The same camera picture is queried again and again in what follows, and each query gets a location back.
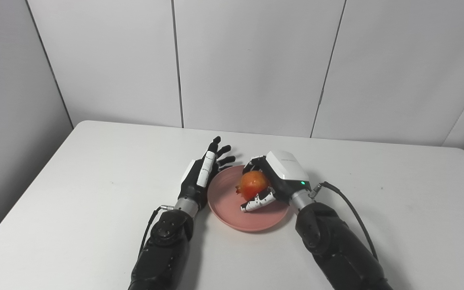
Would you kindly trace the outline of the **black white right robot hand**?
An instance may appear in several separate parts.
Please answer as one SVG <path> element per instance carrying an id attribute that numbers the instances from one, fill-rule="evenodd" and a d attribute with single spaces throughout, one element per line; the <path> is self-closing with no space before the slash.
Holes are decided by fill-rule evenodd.
<path id="1" fill-rule="evenodd" d="M 314 202 L 309 176 L 290 152 L 269 151 L 267 155 L 253 157 L 242 172 L 261 172 L 269 181 L 266 189 L 240 205 L 243 212 L 258 210 L 274 201 L 299 212 Z"/>

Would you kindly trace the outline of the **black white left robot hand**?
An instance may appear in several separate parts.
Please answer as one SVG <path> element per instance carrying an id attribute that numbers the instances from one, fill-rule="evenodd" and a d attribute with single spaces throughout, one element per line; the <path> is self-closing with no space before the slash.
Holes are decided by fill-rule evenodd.
<path id="1" fill-rule="evenodd" d="M 231 155 L 221 158 L 223 154 L 231 151 L 230 145 L 220 146 L 221 136 L 212 140 L 204 156 L 192 160 L 184 176 L 178 200 L 190 200 L 197 205 L 197 211 L 203 209 L 208 201 L 207 192 L 210 182 L 221 171 L 232 167 L 236 157 Z"/>

